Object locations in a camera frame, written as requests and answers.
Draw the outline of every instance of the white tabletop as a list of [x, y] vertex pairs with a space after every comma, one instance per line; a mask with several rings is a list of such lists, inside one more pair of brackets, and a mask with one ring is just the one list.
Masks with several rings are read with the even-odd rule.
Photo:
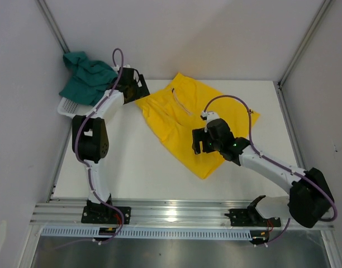
[[[150, 93], [165, 88], [169, 82], [146, 81]], [[271, 155], [296, 164], [273, 82], [202, 82], [240, 97], [259, 112], [252, 133], [254, 142]], [[113, 198], [251, 200], [262, 194], [285, 195], [280, 187], [261, 175], [227, 161], [207, 179], [199, 179], [159, 142], [134, 103], [118, 110], [107, 131], [110, 149], [106, 176]], [[88, 193], [86, 170], [76, 160], [70, 139], [53, 198], [86, 198]]]

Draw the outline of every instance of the drawstring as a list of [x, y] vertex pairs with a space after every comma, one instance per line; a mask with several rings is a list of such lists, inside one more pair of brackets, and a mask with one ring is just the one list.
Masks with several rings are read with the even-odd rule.
[[177, 98], [177, 95], [176, 95], [176, 92], [175, 92], [175, 89], [173, 88], [172, 89], [172, 93], [173, 93], [173, 97], [175, 98], [175, 101], [177, 102], [177, 104], [182, 108], [184, 109], [184, 111], [186, 112], [186, 114], [188, 114], [189, 116], [192, 116], [193, 113], [190, 112]]

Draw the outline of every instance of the green cloth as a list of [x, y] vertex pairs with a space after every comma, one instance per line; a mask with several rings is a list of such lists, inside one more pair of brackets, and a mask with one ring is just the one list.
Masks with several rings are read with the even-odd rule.
[[89, 60], [85, 52], [63, 55], [65, 66], [73, 75], [59, 95], [73, 102], [95, 106], [117, 73], [100, 60]]

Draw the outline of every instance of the yellow shorts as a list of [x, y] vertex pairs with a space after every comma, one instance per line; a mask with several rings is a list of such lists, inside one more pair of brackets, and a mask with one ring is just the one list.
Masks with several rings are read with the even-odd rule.
[[[165, 89], [136, 101], [160, 142], [201, 179], [207, 178], [224, 159], [218, 152], [195, 155], [192, 130], [205, 126], [205, 121], [200, 118], [201, 112], [212, 98], [219, 95], [222, 93], [216, 89], [178, 73]], [[207, 110], [217, 112], [235, 137], [248, 136], [248, 114], [238, 101], [221, 98]], [[252, 126], [258, 117], [259, 113], [251, 114]]]

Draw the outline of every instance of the metal floor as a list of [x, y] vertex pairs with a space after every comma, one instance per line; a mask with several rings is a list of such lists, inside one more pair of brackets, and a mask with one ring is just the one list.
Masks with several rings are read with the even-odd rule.
[[53, 250], [77, 239], [40, 237], [32, 267], [330, 267], [319, 231], [287, 231], [268, 248], [248, 241], [116, 238], [102, 246], [78, 242]]

